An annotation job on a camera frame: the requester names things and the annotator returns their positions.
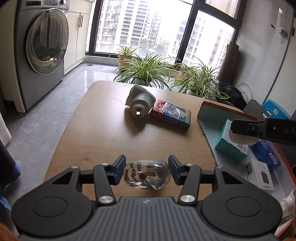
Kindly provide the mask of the blue plastic pack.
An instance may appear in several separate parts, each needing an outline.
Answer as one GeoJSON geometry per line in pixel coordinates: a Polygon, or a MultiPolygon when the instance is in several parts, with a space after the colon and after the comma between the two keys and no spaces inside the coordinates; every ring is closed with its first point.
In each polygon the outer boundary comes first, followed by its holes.
{"type": "Polygon", "coordinates": [[[250,146],[258,161],[266,163],[270,173],[273,173],[280,165],[280,160],[267,141],[259,140],[250,146]]]}

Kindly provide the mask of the clear plastic packet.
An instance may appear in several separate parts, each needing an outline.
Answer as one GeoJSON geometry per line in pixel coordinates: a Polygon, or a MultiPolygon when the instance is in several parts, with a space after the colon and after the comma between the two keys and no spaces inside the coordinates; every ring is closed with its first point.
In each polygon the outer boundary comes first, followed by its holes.
{"type": "Polygon", "coordinates": [[[171,172],[165,161],[140,160],[127,163],[123,177],[130,187],[161,190],[169,183],[171,172]]]}

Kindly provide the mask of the white cylinder roll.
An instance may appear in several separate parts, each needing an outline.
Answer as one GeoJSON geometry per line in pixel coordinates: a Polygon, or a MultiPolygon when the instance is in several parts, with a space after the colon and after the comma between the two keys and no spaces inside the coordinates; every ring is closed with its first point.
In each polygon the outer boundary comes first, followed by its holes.
{"type": "Polygon", "coordinates": [[[232,142],[241,145],[254,145],[259,141],[259,138],[236,134],[232,130],[229,130],[229,138],[232,142]]]}

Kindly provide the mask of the white charger box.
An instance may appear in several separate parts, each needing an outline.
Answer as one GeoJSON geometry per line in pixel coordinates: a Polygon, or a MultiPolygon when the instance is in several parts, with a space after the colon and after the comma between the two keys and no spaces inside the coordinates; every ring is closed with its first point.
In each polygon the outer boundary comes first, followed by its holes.
{"type": "Polygon", "coordinates": [[[269,194],[274,192],[273,181],[266,163],[251,159],[245,165],[245,171],[248,182],[269,194]]]}

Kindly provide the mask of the teal white carton box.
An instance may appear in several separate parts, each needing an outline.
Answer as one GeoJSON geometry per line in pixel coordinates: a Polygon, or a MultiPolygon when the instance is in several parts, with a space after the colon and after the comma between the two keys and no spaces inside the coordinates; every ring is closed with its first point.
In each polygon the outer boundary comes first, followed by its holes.
{"type": "Polygon", "coordinates": [[[221,129],[215,149],[229,157],[235,163],[241,163],[247,157],[247,145],[234,143],[229,138],[231,120],[227,120],[221,129]]]}

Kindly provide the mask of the red blue card box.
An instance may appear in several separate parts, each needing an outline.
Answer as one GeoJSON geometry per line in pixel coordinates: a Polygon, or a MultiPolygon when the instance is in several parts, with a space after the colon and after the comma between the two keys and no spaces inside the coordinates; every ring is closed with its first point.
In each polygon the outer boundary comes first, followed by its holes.
{"type": "Polygon", "coordinates": [[[191,125],[191,111],[172,103],[157,99],[149,117],[167,125],[187,131],[191,125]]]}

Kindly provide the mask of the grey angled camera device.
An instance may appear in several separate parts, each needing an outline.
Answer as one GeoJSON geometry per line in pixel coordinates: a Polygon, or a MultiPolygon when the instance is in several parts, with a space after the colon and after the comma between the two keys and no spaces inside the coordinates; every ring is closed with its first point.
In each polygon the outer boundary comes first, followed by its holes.
{"type": "Polygon", "coordinates": [[[126,99],[125,105],[129,107],[136,119],[148,115],[156,102],[156,98],[142,86],[135,84],[126,99]]]}

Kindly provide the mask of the white plug adapter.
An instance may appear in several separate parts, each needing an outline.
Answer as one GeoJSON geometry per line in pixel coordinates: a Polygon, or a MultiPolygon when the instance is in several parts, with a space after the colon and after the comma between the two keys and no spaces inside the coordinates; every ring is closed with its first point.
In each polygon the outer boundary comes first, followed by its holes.
{"type": "Polygon", "coordinates": [[[295,193],[296,190],[294,189],[288,195],[288,197],[280,201],[280,206],[282,209],[282,218],[288,218],[295,215],[295,193]]]}

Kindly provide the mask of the blue box on chair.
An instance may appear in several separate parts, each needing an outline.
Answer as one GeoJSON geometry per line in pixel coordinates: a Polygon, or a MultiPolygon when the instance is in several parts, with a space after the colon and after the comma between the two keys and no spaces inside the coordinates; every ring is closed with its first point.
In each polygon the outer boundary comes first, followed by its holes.
{"type": "Polygon", "coordinates": [[[268,99],[263,105],[262,108],[266,110],[272,118],[290,120],[291,116],[276,102],[268,99]]]}

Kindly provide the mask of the dark grey chair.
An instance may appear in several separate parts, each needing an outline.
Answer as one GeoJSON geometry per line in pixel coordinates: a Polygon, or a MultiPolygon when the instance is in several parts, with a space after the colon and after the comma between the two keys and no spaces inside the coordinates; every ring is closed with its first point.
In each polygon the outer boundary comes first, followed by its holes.
{"type": "Polygon", "coordinates": [[[243,109],[243,112],[257,118],[259,121],[264,121],[266,118],[271,117],[271,115],[255,99],[248,102],[243,109]]]}

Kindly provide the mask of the teal orange cardboard tray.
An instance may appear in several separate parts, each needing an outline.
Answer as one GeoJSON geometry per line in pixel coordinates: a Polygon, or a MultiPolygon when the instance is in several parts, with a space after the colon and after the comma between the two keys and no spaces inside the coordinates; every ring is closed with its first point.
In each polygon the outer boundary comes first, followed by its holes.
{"type": "Polygon", "coordinates": [[[197,120],[216,162],[218,188],[202,202],[203,218],[234,238],[274,240],[295,214],[295,178],[277,144],[265,138],[279,126],[210,102],[202,103],[197,120]],[[275,154],[274,171],[253,153],[260,143],[275,154]]]}

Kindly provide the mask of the black bag on floor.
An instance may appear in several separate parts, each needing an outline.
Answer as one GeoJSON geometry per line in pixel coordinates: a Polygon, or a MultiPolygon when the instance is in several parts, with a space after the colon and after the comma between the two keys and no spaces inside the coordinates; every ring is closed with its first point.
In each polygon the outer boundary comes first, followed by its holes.
{"type": "Polygon", "coordinates": [[[219,96],[216,96],[217,102],[234,106],[240,110],[243,110],[247,106],[242,93],[236,87],[225,82],[223,79],[215,80],[215,84],[219,91],[219,96]]]}

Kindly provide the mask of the dark brown rolled mat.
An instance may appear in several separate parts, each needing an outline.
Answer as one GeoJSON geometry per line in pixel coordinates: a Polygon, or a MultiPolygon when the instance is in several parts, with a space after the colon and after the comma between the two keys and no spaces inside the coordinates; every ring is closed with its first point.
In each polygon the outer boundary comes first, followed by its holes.
{"type": "Polygon", "coordinates": [[[238,54],[239,46],[236,43],[231,42],[227,45],[226,56],[218,74],[218,80],[224,80],[229,84],[233,83],[233,76],[237,64],[238,54]]]}

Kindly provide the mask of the right spider plant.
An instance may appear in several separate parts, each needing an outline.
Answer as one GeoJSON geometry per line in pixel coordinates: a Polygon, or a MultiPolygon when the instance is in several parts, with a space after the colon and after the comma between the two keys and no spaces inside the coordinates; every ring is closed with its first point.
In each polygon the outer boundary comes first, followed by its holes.
{"type": "Polygon", "coordinates": [[[201,60],[195,66],[177,63],[174,68],[175,75],[171,90],[211,100],[227,100],[230,96],[219,89],[216,79],[219,68],[204,64],[201,60]]]}

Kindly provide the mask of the large centre spider plant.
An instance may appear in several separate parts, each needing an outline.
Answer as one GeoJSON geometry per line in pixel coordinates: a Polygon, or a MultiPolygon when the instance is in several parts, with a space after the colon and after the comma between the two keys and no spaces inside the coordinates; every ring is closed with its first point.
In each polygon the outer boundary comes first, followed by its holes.
{"type": "Polygon", "coordinates": [[[171,90],[172,64],[160,55],[147,54],[143,58],[126,59],[116,71],[114,82],[171,90]]]}

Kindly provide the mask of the small rear spider plant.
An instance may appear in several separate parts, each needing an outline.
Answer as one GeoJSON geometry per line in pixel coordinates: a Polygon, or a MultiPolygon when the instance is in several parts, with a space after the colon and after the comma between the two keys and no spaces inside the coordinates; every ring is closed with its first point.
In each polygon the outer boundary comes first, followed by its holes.
{"type": "Polygon", "coordinates": [[[118,66],[129,66],[133,60],[134,57],[137,57],[137,50],[138,47],[135,47],[133,45],[127,46],[127,45],[119,45],[116,49],[115,53],[118,56],[118,66]]]}

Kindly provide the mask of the silver front-load washing machine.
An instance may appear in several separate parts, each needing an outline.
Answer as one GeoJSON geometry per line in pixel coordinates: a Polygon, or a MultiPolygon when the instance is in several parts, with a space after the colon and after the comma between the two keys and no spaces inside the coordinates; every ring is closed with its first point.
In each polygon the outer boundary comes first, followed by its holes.
{"type": "Polygon", "coordinates": [[[18,1],[15,63],[25,110],[29,110],[64,77],[69,40],[69,1],[18,1]]]}

